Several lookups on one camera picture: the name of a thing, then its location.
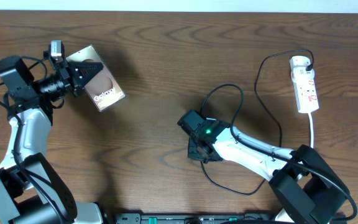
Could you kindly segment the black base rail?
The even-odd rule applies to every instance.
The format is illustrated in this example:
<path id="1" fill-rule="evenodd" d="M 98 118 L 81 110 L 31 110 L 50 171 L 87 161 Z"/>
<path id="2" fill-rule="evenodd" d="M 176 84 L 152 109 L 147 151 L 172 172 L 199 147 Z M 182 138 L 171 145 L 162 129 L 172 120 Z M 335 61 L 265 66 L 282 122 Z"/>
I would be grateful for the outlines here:
<path id="1" fill-rule="evenodd" d="M 186 224 L 202 223 L 215 224 L 233 222 L 239 220 L 274 221 L 274 215 L 270 213 L 245 213 L 245 214 L 139 214 L 121 213 L 115 214 L 116 223 L 120 224 Z"/>

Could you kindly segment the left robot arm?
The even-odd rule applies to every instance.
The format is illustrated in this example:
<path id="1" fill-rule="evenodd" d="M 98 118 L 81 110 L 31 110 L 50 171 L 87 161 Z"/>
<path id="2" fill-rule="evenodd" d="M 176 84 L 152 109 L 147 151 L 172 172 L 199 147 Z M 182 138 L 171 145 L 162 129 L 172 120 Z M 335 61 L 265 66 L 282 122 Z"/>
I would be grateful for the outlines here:
<path id="1" fill-rule="evenodd" d="M 35 80 L 26 57 L 0 60 L 0 77 L 7 86 L 0 103 L 7 110 L 11 137 L 0 163 L 1 223 L 113 223 L 99 203 L 77 202 L 46 159 L 53 124 L 53 102 L 66 94 L 78 96 L 100 71 L 101 62 L 67 62 L 44 53 L 54 69 Z"/>

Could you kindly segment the white power strip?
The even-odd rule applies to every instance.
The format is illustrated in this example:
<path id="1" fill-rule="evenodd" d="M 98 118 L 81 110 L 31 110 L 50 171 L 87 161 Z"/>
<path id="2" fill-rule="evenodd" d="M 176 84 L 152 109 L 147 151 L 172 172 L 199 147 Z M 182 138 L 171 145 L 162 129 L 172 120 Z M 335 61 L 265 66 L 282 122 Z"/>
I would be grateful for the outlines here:
<path id="1" fill-rule="evenodd" d="M 315 72 L 308 70 L 311 61 L 308 57 L 297 55 L 290 59 L 291 80 L 295 91 L 296 105 L 299 113 L 312 113 L 319 109 Z"/>

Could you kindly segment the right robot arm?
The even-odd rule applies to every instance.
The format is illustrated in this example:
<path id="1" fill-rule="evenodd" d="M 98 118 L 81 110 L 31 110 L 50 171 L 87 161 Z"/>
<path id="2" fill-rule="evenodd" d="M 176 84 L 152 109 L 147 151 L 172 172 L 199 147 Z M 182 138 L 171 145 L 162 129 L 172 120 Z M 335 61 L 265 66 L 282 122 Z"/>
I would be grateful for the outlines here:
<path id="1" fill-rule="evenodd" d="M 349 189 L 312 147 L 301 145 L 293 150 L 272 146 L 195 110 L 184 114 L 177 124 L 189 136 L 190 159 L 202 163 L 232 161 L 268 181 L 283 207 L 275 222 L 330 223 L 344 219 L 337 212 Z"/>

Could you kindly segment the Samsung Galaxy smartphone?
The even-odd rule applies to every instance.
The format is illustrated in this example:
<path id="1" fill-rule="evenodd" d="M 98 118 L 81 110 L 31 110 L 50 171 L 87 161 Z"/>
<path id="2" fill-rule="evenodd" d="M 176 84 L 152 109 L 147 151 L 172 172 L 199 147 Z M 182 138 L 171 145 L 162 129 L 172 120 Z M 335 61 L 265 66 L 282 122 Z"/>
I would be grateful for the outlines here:
<path id="1" fill-rule="evenodd" d="M 114 75 L 92 45 L 71 54 L 66 60 L 68 62 L 100 62 L 103 64 L 103 69 L 85 85 L 88 96 L 99 111 L 106 110 L 126 97 Z"/>

